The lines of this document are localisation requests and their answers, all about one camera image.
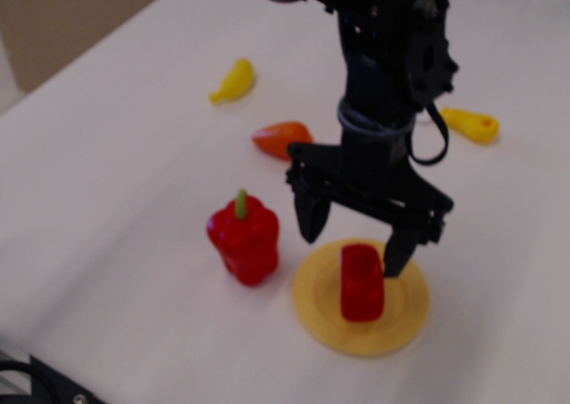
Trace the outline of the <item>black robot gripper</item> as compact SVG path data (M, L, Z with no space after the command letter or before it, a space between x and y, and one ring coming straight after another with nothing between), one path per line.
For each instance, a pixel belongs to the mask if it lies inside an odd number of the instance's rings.
M345 130L338 146L292 143L288 147L297 223L309 244L319 238L336 203L388 223L386 278L397 278L418 244L438 242L452 200L412 168L407 133Z

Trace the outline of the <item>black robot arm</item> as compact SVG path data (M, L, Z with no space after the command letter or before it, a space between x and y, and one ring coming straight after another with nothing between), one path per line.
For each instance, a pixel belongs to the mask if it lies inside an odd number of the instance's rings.
M271 0L290 3L300 0ZM385 275L401 274L419 245L437 242L452 200L415 172L416 117L448 128L436 99L452 90L458 65L445 35L448 0L316 0L338 17L346 89L338 105L337 146L294 142L287 181L300 233L321 234L332 204L392 228Z

